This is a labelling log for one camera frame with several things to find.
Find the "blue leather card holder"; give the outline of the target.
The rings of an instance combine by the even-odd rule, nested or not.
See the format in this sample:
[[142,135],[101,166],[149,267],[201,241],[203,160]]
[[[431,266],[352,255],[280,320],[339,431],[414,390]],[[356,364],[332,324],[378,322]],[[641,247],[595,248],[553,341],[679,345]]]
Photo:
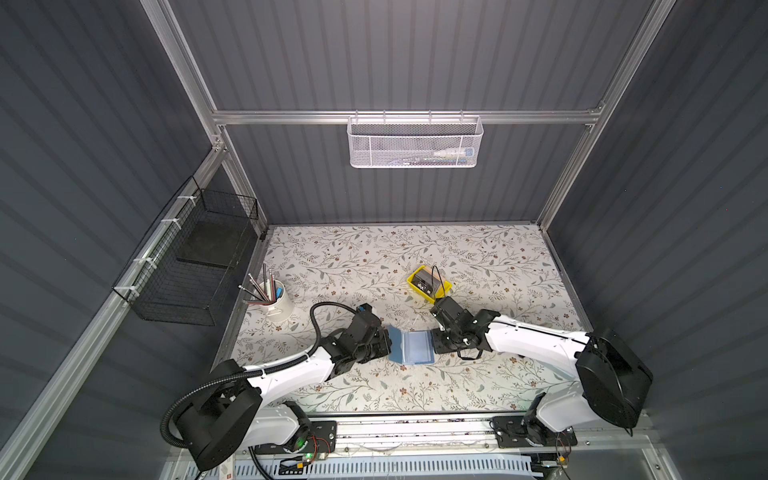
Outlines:
[[431,365],[435,362],[435,352],[429,330],[404,331],[395,326],[387,327],[391,340],[388,359],[394,363],[408,365]]

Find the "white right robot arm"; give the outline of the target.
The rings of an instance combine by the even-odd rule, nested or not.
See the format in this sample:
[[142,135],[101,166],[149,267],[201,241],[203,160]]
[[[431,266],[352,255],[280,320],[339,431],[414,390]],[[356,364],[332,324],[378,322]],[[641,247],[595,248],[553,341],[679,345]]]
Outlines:
[[431,331],[437,354],[466,350],[505,353],[541,363],[560,373],[569,386],[536,395],[517,430],[543,445],[577,425],[602,420],[631,434],[644,409],[653,374],[609,328],[565,331],[525,323],[497,311],[477,313],[453,298],[430,310],[438,327]]

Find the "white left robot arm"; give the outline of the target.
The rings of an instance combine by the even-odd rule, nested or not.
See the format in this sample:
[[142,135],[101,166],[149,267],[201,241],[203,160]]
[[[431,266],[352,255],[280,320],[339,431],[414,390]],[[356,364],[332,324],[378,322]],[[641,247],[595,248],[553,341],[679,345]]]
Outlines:
[[175,400],[160,420],[169,445],[186,449],[201,472],[242,448],[275,445],[302,451],[313,434],[311,420],[288,395],[349,372],[357,364],[387,357],[392,341],[373,308],[348,307],[352,319],[328,335],[310,320],[315,338],[305,351],[264,366],[219,363],[198,387]]

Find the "yellow plastic card tray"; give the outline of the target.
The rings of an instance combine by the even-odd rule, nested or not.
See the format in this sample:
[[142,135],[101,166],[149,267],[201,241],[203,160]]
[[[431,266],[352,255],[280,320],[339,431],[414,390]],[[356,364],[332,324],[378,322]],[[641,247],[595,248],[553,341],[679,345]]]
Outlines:
[[412,290],[431,304],[446,297],[453,287],[451,282],[442,278],[436,266],[420,266],[407,278],[406,282]]

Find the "white pen cup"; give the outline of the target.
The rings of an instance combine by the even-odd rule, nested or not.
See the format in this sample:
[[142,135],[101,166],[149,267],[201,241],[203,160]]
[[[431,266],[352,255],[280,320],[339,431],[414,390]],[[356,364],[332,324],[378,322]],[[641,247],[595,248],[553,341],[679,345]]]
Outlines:
[[292,300],[286,293],[285,285],[279,280],[275,281],[275,291],[278,294],[277,300],[270,305],[261,306],[260,309],[267,319],[272,321],[287,320],[294,310]]

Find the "pens in cup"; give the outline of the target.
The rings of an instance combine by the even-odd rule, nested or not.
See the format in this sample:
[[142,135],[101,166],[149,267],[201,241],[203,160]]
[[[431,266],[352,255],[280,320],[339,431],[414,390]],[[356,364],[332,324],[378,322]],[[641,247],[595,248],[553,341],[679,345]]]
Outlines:
[[245,295],[245,302],[257,306],[271,306],[277,303],[283,297],[285,292],[283,287],[277,283],[272,272],[265,266],[262,266],[260,280],[248,273],[246,280],[249,286],[239,285],[238,290]]

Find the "white tube in basket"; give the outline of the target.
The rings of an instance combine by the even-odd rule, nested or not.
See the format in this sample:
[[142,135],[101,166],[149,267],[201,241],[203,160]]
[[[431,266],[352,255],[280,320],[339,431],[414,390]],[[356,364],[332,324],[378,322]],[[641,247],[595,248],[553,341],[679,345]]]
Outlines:
[[471,163],[476,157],[476,151],[472,147],[468,148],[448,148],[428,152],[425,156],[414,157],[410,159],[413,164],[416,163]]

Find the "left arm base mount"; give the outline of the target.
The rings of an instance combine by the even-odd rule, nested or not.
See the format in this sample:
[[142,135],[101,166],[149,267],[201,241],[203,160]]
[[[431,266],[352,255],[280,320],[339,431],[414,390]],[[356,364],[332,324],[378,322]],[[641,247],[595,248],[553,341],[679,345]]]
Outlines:
[[297,433],[283,444],[263,444],[255,447],[258,455],[326,455],[336,449],[338,423],[314,421],[301,425]]

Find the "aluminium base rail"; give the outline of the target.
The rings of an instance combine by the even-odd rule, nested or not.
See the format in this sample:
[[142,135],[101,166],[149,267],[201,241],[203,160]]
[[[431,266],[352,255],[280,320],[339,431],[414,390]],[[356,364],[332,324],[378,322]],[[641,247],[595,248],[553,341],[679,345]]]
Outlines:
[[646,418],[631,434],[601,422],[571,427],[578,439],[574,447],[500,448],[490,420],[494,416],[523,415],[522,412],[448,412],[427,414],[340,414],[301,413],[296,408],[279,406],[261,410],[250,425],[241,425],[234,433],[221,434],[210,443],[211,451],[195,440],[190,455],[197,461],[217,465],[249,447],[285,444],[301,425],[314,421],[338,423],[336,449],[333,453],[401,452],[426,450],[445,453],[454,449],[492,449],[515,452],[569,452],[580,449],[642,449],[654,440],[654,431]]

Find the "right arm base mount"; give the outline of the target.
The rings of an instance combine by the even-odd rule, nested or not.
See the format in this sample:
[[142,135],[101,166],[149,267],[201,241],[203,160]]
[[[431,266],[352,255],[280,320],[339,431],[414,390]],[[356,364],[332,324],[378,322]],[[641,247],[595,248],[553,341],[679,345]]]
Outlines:
[[490,420],[490,427],[500,448],[568,448],[578,444],[571,427],[554,432],[538,420],[527,420],[523,415],[494,416]]

